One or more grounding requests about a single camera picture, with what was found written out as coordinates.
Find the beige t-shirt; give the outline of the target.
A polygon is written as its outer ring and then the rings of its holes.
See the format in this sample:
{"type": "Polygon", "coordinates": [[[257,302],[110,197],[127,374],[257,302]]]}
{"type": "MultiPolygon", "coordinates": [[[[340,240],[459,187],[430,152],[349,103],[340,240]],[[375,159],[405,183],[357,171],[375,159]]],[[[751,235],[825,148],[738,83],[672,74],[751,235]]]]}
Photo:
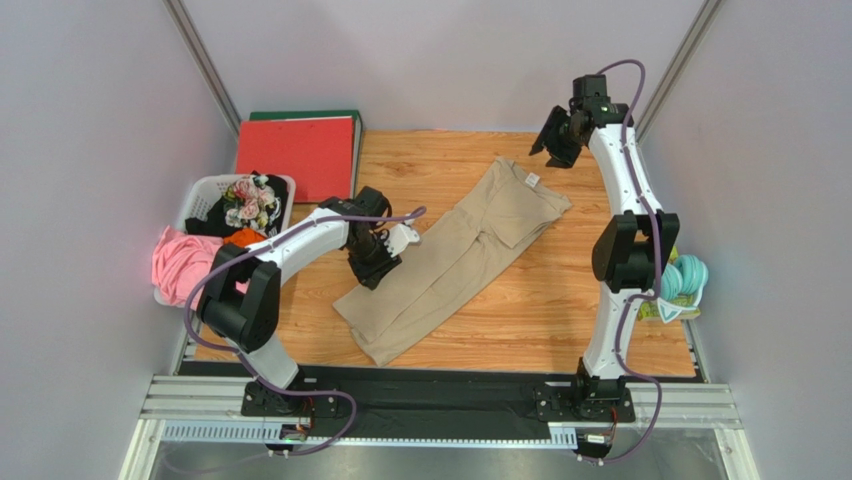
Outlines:
{"type": "Polygon", "coordinates": [[[361,350],[385,366],[472,300],[571,206],[499,157],[378,287],[356,287],[333,307],[361,350]]]}

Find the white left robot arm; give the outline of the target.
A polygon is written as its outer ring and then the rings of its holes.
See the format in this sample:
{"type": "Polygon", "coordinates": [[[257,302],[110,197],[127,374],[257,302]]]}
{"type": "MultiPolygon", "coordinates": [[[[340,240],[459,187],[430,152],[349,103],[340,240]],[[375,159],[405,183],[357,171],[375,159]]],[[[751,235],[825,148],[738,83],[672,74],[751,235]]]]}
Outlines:
{"type": "Polygon", "coordinates": [[[304,220],[248,247],[221,247],[210,272],[191,291],[200,321],[225,340],[255,376],[248,400],[276,413],[309,413],[307,396],[286,394],[301,377],[297,362],[278,338],[282,287],[323,255],[344,250],[358,283],[376,289],[421,241],[413,222],[423,208],[401,217],[378,190],[353,198],[331,197],[304,220]]]}

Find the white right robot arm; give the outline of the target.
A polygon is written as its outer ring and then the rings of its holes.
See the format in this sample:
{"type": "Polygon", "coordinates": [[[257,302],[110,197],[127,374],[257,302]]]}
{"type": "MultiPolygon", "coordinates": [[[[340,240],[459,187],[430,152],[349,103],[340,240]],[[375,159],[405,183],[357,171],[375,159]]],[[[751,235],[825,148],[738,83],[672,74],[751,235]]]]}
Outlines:
{"type": "Polygon", "coordinates": [[[595,330],[564,405],[579,419],[597,420],[627,403],[626,351],[633,326],[641,303],[652,297],[662,277],[680,221],[652,193],[631,107],[611,100],[602,73],[574,79],[568,107],[551,109],[529,153],[545,152],[548,167],[568,169],[582,150],[600,170],[611,219],[591,254],[600,283],[595,330]]]}

